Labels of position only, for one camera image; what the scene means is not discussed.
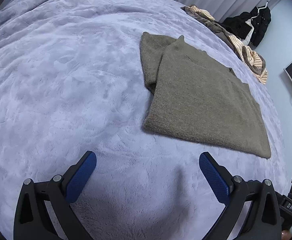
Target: blue gripper pad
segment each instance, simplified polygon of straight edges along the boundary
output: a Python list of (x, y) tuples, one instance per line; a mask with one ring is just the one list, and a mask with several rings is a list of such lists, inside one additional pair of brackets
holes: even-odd
[(199, 157), (199, 167), (213, 190), (218, 202), (227, 205), (229, 203), (229, 187), (204, 153)]
[(78, 199), (88, 179), (96, 168), (97, 158), (95, 153), (88, 151), (85, 155), (74, 165), (77, 171), (66, 186), (65, 199), (68, 203), (73, 203)]

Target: bed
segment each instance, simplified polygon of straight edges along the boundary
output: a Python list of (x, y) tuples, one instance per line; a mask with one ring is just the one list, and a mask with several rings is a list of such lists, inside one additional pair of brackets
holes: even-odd
[[(199, 170), (204, 151), (233, 175), (268, 178), (276, 191), (288, 192), (283, 134), (266, 87), (181, 6), (13, 0), (0, 10), (0, 231), (6, 239), (13, 237), (24, 179), (63, 174), (86, 150), (96, 153), (97, 167), (72, 208), (94, 239), (201, 239), (224, 208)], [(140, 63), (143, 32), (184, 35), (233, 68), (260, 105), (271, 158), (143, 130), (152, 100)]]

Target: fuzzy blanket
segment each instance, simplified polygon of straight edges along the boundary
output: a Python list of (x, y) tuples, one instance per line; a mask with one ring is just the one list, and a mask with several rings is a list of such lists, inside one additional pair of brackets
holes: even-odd
[[(199, 170), (204, 151), (233, 175), (268, 178), (287, 193), (283, 135), (266, 87), (181, 6), (13, 0), (0, 10), (0, 230), (8, 240), (24, 179), (63, 174), (86, 150), (96, 153), (97, 167), (72, 207), (94, 239), (201, 239), (224, 208)], [(184, 35), (249, 84), (270, 159), (142, 129), (153, 98), (140, 63), (145, 31)]]

